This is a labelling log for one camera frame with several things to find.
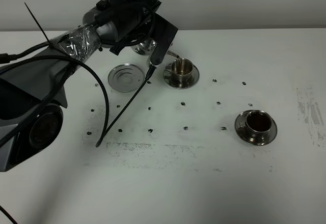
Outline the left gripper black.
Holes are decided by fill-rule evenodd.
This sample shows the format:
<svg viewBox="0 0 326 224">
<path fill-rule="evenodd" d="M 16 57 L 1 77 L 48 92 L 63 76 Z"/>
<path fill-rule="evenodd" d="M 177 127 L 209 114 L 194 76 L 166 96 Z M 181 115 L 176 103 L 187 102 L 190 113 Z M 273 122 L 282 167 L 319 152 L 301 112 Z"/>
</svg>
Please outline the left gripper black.
<svg viewBox="0 0 326 224">
<path fill-rule="evenodd" d="M 114 54 L 147 39 L 153 32 L 159 0 L 103 0 L 101 45 Z"/>
</svg>

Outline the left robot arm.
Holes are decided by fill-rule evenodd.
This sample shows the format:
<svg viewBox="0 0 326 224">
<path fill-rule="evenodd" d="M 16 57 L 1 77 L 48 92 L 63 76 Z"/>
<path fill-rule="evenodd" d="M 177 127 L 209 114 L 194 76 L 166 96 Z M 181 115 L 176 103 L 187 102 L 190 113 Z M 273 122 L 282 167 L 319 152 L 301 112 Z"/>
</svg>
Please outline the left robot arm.
<svg viewBox="0 0 326 224">
<path fill-rule="evenodd" d="M 154 31 L 159 0 L 101 0 L 83 24 L 20 54 L 1 54 L 1 171 L 48 147 L 63 125 L 64 84 L 97 50 L 118 54 Z"/>
</svg>

